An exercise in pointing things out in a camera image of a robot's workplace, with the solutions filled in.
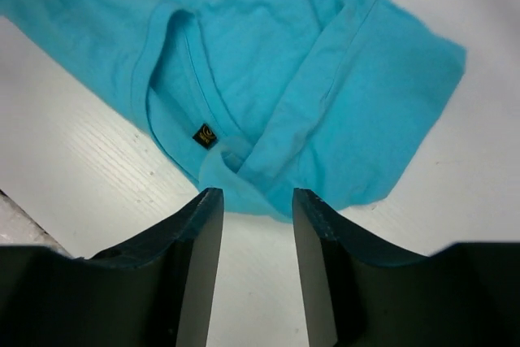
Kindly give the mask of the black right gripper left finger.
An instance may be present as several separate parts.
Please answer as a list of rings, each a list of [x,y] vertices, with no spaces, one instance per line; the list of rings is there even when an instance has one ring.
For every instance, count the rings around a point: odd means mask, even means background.
[[[203,346],[223,230],[223,192],[92,258],[1,248],[4,346]]]

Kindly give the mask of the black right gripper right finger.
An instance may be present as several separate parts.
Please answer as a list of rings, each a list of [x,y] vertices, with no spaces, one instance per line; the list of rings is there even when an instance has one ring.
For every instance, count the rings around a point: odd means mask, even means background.
[[[462,242],[424,256],[305,189],[292,214],[310,345],[518,345],[518,243]]]

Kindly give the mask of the blue t-shirt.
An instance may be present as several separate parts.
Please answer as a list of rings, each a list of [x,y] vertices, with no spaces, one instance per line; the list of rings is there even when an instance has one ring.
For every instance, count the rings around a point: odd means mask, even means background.
[[[232,212],[385,198],[463,47],[391,0],[1,0],[1,12]]]

